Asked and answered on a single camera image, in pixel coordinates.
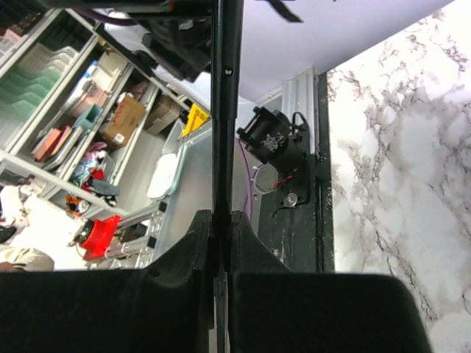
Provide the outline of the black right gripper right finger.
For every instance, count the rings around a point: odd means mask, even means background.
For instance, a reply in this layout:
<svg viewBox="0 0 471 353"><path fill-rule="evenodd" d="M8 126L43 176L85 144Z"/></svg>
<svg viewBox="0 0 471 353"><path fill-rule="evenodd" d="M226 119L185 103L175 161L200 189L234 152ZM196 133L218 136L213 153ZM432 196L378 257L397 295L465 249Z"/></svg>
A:
<svg viewBox="0 0 471 353"><path fill-rule="evenodd" d="M296 273L232 215L229 335L233 352L429 352L414 298L397 278Z"/></svg>

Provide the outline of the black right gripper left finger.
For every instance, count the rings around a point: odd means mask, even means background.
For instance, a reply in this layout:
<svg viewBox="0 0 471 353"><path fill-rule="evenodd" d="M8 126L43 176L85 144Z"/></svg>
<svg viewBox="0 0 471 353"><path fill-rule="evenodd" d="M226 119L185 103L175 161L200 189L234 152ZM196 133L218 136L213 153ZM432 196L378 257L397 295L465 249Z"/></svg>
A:
<svg viewBox="0 0 471 353"><path fill-rule="evenodd" d="M141 269L1 275L3 352L207 352L211 213Z"/></svg>

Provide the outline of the black folding umbrella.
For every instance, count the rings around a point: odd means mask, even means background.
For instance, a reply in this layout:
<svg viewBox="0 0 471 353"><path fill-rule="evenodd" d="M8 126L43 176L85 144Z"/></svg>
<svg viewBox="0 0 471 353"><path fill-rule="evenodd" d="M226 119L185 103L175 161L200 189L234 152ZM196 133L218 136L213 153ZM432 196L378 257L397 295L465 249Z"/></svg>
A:
<svg viewBox="0 0 471 353"><path fill-rule="evenodd" d="M269 305L294 274L259 241L245 217L232 217L243 11L242 1L212 5L213 215L207 259L216 285L218 352L274 352L279 326Z"/></svg>

